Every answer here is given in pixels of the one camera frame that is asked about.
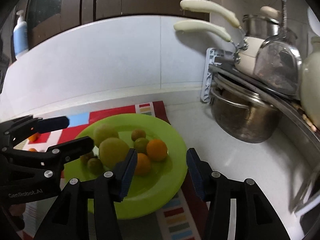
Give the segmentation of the person left hand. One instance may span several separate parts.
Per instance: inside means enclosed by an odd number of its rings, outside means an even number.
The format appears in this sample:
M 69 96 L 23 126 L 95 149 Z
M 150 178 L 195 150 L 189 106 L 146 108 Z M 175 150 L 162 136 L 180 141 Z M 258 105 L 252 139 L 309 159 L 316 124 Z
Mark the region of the person left hand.
M 26 204 L 16 204 L 9 207 L 12 216 L 22 216 L 25 212 Z

